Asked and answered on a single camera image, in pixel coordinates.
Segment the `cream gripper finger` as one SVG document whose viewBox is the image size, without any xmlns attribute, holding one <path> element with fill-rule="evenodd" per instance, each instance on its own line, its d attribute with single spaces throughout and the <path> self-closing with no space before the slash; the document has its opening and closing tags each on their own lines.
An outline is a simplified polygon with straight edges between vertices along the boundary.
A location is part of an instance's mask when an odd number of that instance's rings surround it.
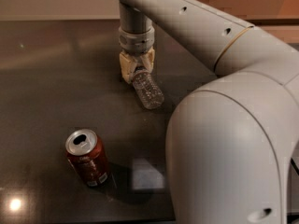
<svg viewBox="0 0 299 224">
<path fill-rule="evenodd" d="M 120 53 L 121 75 L 125 82 L 132 83 L 135 69 L 137 68 L 137 58 L 129 53 L 122 51 Z"/>
<path fill-rule="evenodd" d="M 153 71 L 155 60 L 155 49 L 150 48 L 147 53 L 144 53 L 140 56 L 140 66 L 144 67 L 149 73 Z"/>
</svg>

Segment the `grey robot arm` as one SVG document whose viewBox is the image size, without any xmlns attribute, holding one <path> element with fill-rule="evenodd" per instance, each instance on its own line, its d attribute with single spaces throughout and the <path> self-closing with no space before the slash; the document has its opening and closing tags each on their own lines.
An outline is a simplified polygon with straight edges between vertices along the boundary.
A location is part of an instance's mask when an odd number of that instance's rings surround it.
<svg viewBox="0 0 299 224">
<path fill-rule="evenodd" d="M 217 75 L 169 121 L 166 167 L 178 224 L 287 224 L 299 143 L 298 52 L 196 0 L 119 0 Z"/>
</svg>

